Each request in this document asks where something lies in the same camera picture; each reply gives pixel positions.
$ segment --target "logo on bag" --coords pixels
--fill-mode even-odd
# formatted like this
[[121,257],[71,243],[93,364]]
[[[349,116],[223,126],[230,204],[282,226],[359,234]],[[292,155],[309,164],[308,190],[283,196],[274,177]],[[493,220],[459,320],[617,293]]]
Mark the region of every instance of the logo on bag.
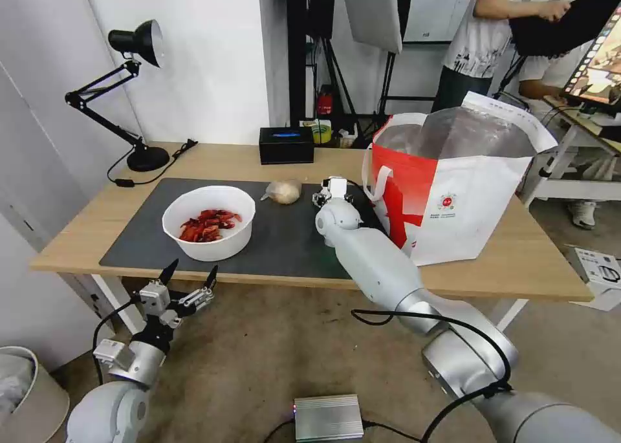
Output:
[[455,208],[455,194],[443,195],[438,204],[438,210],[453,210]]

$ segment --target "door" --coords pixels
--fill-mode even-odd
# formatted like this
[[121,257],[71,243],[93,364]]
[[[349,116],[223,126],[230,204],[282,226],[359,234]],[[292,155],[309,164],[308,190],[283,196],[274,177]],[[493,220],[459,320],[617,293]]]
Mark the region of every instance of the door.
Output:
[[59,275],[28,269],[36,252],[1,215],[0,241],[0,346],[32,349],[47,370],[90,350],[97,315]]
[[59,275],[28,262],[86,203],[0,63],[0,345],[31,348],[49,369],[91,349],[99,319]]

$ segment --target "power cord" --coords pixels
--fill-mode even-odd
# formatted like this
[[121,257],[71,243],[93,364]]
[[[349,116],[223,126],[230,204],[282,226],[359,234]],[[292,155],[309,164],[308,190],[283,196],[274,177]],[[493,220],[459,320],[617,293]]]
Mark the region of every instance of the power cord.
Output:
[[362,188],[361,185],[359,185],[357,182],[352,181],[352,180],[347,180],[348,183],[350,183],[352,186],[358,188],[358,190],[362,193],[362,195],[366,195],[366,193],[364,192],[364,189]]
[[282,427],[284,427],[285,425],[289,425],[289,424],[293,424],[296,420],[294,418],[291,418],[289,420],[286,420],[280,424],[278,424],[270,433],[269,435],[267,435],[267,437],[265,437],[265,439],[263,440],[263,443],[267,443],[273,436],[274,433],[276,433],[277,431],[279,431]]
[[408,440],[420,442],[420,438],[413,437],[412,435],[408,435],[407,433],[403,433],[401,430],[397,430],[394,427],[388,426],[386,424],[381,424],[380,422],[374,422],[372,420],[362,419],[363,429],[373,428],[373,427],[381,427],[383,429],[390,430],[391,432],[395,432],[396,434],[401,435],[402,437],[407,438]]
[[152,178],[148,181],[136,182],[134,180],[125,179],[125,178],[112,179],[110,177],[110,172],[113,170],[115,166],[117,166],[121,162],[121,160],[123,160],[127,155],[133,152],[134,148],[132,147],[128,152],[125,153],[125,155],[121,156],[121,158],[119,158],[116,162],[114,162],[114,164],[108,169],[106,176],[108,177],[108,180],[110,182],[115,183],[119,188],[133,188],[134,186],[139,186],[141,184],[150,184],[154,181],[157,181],[163,174],[165,174],[166,170],[168,170],[172,165],[175,164],[177,159],[182,154],[184,154],[185,152],[187,152],[188,150],[190,150],[192,147],[196,146],[197,144],[198,144],[198,141],[188,139],[186,143],[183,144],[183,146],[181,146],[178,150],[176,150],[173,153],[173,159],[170,162],[168,162],[168,165],[164,167],[164,169],[159,173],[159,175],[157,175],[155,178]]
[[[394,317],[426,318],[426,319],[445,321],[447,323],[452,323],[454,325],[459,325],[460,327],[464,327],[472,332],[475,332],[480,337],[482,337],[485,341],[487,341],[494,348],[494,350],[500,356],[500,359],[503,361],[503,365],[505,367],[505,373],[503,377],[500,380],[497,380],[496,382],[487,385],[486,387],[480,388],[476,391],[473,391],[472,393],[465,394],[464,396],[448,404],[431,421],[431,423],[427,427],[427,430],[425,430],[425,433],[420,439],[421,443],[428,443],[431,437],[431,434],[436,429],[436,427],[440,424],[442,419],[444,419],[444,417],[449,415],[451,411],[457,409],[460,405],[467,403],[469,401],[472,401],[473,399],[478,398],[479,396],[483,396],[485,398],[491,398],[496,393],[503,392],[503,391],[511,391],[513,389],[511,388],[511,385],[509,385],[509,379],[511,378],[511,364],[509,363],[509,359],[505,355],[504,351],[500,348],[498,344],[496,344],[496,342],[492,338],[489,337],[488,334],[479,330],[477,327],[473,327],[469,323],[463,322],[458,319],[453,319],[450,317],[445,317],[445,316],[440,316],[440,315],[435,315],[435,314],[419,314],[416,312],[397,312],[394,310],[352,309],[351,315],[356,320],[361,321],[362,323],[365,323],[366,325],[371,325],[374,327],[386,325]],[[366,320],[360,315],[387,316],[387,318],[381,321],[371,321],[371,320]]]
[[99,365],[99,361],[97,360],[97,358],[94,355],[95,348],[97,348],[97,336],[99,335],[99,330],[102,329],[104,323],[106,323],[112,317],[114,317],[119,312],[121,312],[121,310],[126,309],[127,307],[129,307],[132,304],[134,304],[135,302],[137,302],[139,299],[140,298],[138,296],[132,295],[131,299],[129,301],[127,301],[122,306],[117,307],[112,312],[110,312],[108,315],[106,315],[106,317],[102,318],[101,322],[99,322],[99,324],[97,324],[97,326],[95,327],[95,331],[93,332],[93,351],[92,351],[91,354],[93,355],[93,361],[95,362],[95,370],[97,371],[97,379],[99,380],[99,384],[100,385],[104,384],[104,376],[102,374],[102,367],[101,367],[101,365]]
[[[558,115],[559,113],[562,113],[562,112],[565,112],[565,111],[571,111],[571,110],[580,110],[580,109],[579,109],[579,108],[577,108],[577,107],[566,107],[566,108],[561,108],[561,107],[559,107],[559,108],[557,108],[557,109],[556,109],[555,113],[554,113],[554,114],[553,114],[553,115],[552,115],[552,116],[548,119],[548,121],[545,123],[545,125],[544,125],[544,126],[545,126],[545,127],[548,127],[548,125],[552,122],[552,120],[554,119],[554,117],[555,117],[556,115]],[[554,111],[554,110],[551,110],[550,112],[548,112],[548,113],[547,113],[547,114],[543,117],[543,120],[542,120],[541,122],[543,123],[543,121],[545,121],[545,119],[548,117],[548,115],[549,115],[551,112],[553,112],[553,111]]]

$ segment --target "red and white bag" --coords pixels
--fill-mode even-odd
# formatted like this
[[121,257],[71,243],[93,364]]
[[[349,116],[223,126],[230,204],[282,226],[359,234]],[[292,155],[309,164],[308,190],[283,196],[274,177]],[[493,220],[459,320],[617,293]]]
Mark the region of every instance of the red and white bag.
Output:
[[469,92],[460,108],[392,116],[365,153],[363,187],[416,265],[475,259],[532,157],[556,145],[531,114]]

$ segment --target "white sneaker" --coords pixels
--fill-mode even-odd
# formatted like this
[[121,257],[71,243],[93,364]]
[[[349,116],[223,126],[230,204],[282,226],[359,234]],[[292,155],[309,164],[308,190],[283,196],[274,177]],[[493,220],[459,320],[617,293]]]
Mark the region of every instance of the white sneaker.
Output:
[[591,200],[576,200],[570,202],[568,207],[574,225],[585,230],[595,228],[595,208],[597,203]]

